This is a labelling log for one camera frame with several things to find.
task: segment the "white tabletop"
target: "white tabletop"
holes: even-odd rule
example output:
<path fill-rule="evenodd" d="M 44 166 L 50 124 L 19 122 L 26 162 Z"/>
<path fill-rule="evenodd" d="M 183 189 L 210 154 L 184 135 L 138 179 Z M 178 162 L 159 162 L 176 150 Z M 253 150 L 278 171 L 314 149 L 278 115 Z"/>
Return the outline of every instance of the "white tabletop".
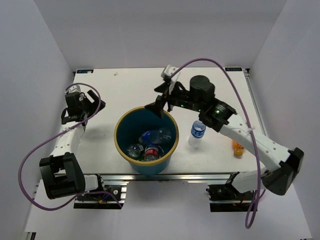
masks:
<path fill-rule="evenodd" d="M 127 111 L 155 101 L 158 93 L 154 92 L 154 88 L 163 83 L 160 76 L 162 70 L 163 68 L 94 69 L 93 73 L 75 75 L 75 83 L 94 86 L 106 103 L 105 109 L 89 121 L 78 146 L 76 158 L 84 173 L 136 173 L 115 147 L 115 126 Z M 239 91 L 252 125 L 260 130 L 244 73 L 228 73 Z M 244 117 L 230 83 L 219 68 L 185 68 L 178 81 L 189 89 L 189 81 L 196 75 L 208 77 L 215 85 L 216 98 L 235 108 Z M 89 88 L 81 86 L 81 90 L 87 92 Z M 170 164 L 162 174 L 245 172 L 257 168 L 252 154 L 245 152 L 242 159 L 235 158 L 232 141 L 210 128 L 207 128 L 200 148 L 194 150 L 188 145 L 188 138 L 198 113 L 174 107 L 170 114 L 177 122 L 180 137 Z"/>

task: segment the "trash bin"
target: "trash bin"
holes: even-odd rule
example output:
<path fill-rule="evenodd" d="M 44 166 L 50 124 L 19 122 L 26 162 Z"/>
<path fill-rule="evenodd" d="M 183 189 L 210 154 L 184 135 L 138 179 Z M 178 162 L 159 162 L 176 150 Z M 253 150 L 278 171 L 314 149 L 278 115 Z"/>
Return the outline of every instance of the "trash bin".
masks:
<path fill-rule="evenodd" d="M 169 128 L 172 133 L 172 141 L 161 145 L 164 153 L 163 157 L 154 161 L 139 161 L 127 156 L 128 146 L 138 143 L 142 133 L 163 127 Z M 114 129 L 116 149 L 131 164 L 134 170 L 143 175 L 155 175 L 162 172 L 168 166 L 171 155 L 177 148 L 178 141 L 179 130 L 174 118 L 166 111 L 163 118 L 159 118 L 143 106 L 125 113 Z"/>

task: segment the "white wall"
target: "white wall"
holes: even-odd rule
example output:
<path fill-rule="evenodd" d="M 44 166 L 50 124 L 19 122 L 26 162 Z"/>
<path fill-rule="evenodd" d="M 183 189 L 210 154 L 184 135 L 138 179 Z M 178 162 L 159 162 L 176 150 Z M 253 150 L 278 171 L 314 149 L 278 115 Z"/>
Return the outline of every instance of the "white wall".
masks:
<path fill-rule="evenodd" d="M 73 70 L 180 66 L 199 57 L 249 68 L 285 2 L 35 0 Z"/>
<path fill-rule="evenodd" d="M 294 187 L 315 240 L 320 239 L 319 13 L 318 0 L 288 0 L 251 70 L 270 136 L 305 153 Z"/>
<path fill-rule="evenodd" d="M 2 0 L 0 33 L 0 238 L 18 240 L 30 209 L 18 185 L 19 164 L 57 132 L 72 72 L 33 0 Z M 31 195 L 48 153 L 40 149 L 25 166 Z"/>

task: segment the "white table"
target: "white table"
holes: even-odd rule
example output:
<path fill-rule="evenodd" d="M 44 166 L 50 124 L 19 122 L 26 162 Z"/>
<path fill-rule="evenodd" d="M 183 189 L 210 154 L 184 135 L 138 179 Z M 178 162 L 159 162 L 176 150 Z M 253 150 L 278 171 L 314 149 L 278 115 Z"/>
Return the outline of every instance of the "white table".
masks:
<path fill-rule="evenodd" d="M 75 75 L 75 83 L 94 86 L 106 103 L 105 109 L 89 121 L 80 140 L 76 157 L 84 173 L 136 173 L 116 150 L 115 126 L 127 111 L 155 101 L 158 93 L 154 92 L 154 88 L 163 83 L 160 76 L 162 70 L 163 68 L 94 69 L 93 73 Z M 243 99 L 252 125 L 260 130 L 244 73 L 242 71 L 228 73 Z M 185 68 L 178 80 L 189 89 L 189 81 L 196 75 L 207 76 L 215 85 L 216 97 L 234 107 L 244 117 L 230 83 L 219 68 Z M 89 88 L 81 86 L 81 90 L 87 92 Z M 201 147 L 194 150 L 188 145 L 188 138 L 198 113 L 174 107 L 170 114 L 177 122 L 180 138 L 170 164 L 162 174 L 230 173 L 252 171 L 257 168 L 252 154 L 245 152 L 242 159 L 235 158 L 232 141 L 210 128 L 205 132 Z"/>
<path fill-rule="evenodd" d="M 134 173 L 115 148 L 115 125 L 128 110 L 155 100 L 157 93 L 153 89 L 162 83 L 161 71 L 162 68 L 95 69 L 93 73 L 76 74 L 75 83 L 93 85 L 106 102 L 105 109 L 88 123 L 79 144 L 77 160 L 84 173 Z M 260 129 L 243 72 L 229 74 L 253 126 Z M 233 90 L 219 69 L 187 68 L 179 80 L 187 86 L 195 75 L 207 76 L 215 84 L 216 97 L 243 115 Z M 168 168 L 162 173 L 224 173 L 256 169 L 253 155 L 246 152 L 242 159 L 234 158 L 231 140 L 211 129 L 207 129 L 199 151 L 191 151 L 187 140 L 197 113 L 176 107 L 171 114 L 178 124 L 180 141 Z M 47 212 L 32 206 L 25 231 L 36 232 L 36 240 L 292 240 L 311 237 L 293 185 L 285 196 L 267 192 L 259 204 L 253 227 L 246 230 L 244 212 L 210 212 L 205 183 L 184 186 L 182 181 L 153 182 L 148 189 L 156 190 L 156 196 L 150 194 L 147 199 L 146 196 L 150 195 L 145 194 L 143 182 L 131 184 L 142 185 L 127 187 L 122 210 L 73 209 L 69 204 L 58 211 Z M 49 200 L 41 182 L 35 200 L 44 206 L 56 207 L 68 198 Z"/>

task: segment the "water bottle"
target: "water bottle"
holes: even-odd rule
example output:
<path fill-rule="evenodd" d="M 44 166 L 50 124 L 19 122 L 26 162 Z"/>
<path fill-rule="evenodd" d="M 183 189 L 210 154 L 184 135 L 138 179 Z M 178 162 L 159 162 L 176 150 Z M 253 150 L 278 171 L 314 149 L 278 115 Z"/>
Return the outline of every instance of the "water bottle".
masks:
<path fill-rule="evenodd" d="M 141 144 L 139 143 L 131 144 L 127 149 L 128 151 L 127 155 L 132 159 L 137 159 L 143 150 L 144 150 L 144 147 Z"/>
<path fill-rule="evenodd" d="M 155 145 L 146 146 L 144 151 L 144 161 L 150 162 L 159 159 L 159 150 Z"/>
<path fill-rule="evenodd" d="M 146 131 L 139 138 L 140 143 L 149 144 L 167 144 L 172 140 L 171 131 L 167 127 L 156 130 Z"/>
<path fill-rule="evenodd" d="M 206 125 L 204 125 L 201 121 L 197 120 L 194 121 L 194 123 L 192 124 L 191 127 L 191 134 L 189 137 L 189 144 L 194 147 L 197 148 L 200 146 L 202 137 L 204 136 L 206 131 Z"/>

